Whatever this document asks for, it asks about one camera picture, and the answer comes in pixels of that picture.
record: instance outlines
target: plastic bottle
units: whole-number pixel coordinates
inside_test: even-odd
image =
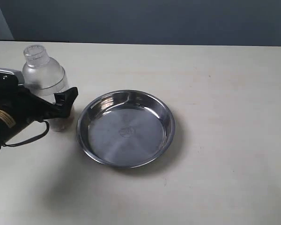
[[[54,103],[54,93],[69,89],[64,68],[54,59],[48,56],[42,45],[30,45],[24,49],[26,63],[23,66],[25,87],[31,93]],[[74,108],[69,118],[50,119],[50,128],[54,131],[62,131],[69,127],[74,120]]]

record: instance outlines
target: embossed logo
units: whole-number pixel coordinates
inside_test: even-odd
[[[134,134],[134,129],[132,127],[123,127],[118,132],[122,137],[131,137]]]

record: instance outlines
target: stainless steel bowl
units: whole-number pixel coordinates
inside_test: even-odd
[[[152,162],[169,147],[175,133],[171,111],[158,98],[118,90],[92,101],[81,113],[77,138],[93,160],[116,167]]]

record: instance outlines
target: table surface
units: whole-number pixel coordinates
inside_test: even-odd
[[[0,42],[0,67],[21,70],[30,44]],[[168,105],[176,134],[135,169],[85,156],[76,124],[2,148],[0,225],[281,225],[281,47],[43,45],[79,89],[76,121],[96,97],[134,89]]]

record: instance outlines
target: bottle neck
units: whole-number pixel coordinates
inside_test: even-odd
[[[30,45],[24,50],[24,56],[29,67],[40,67],[47,64],[50,57],[42,45]]]

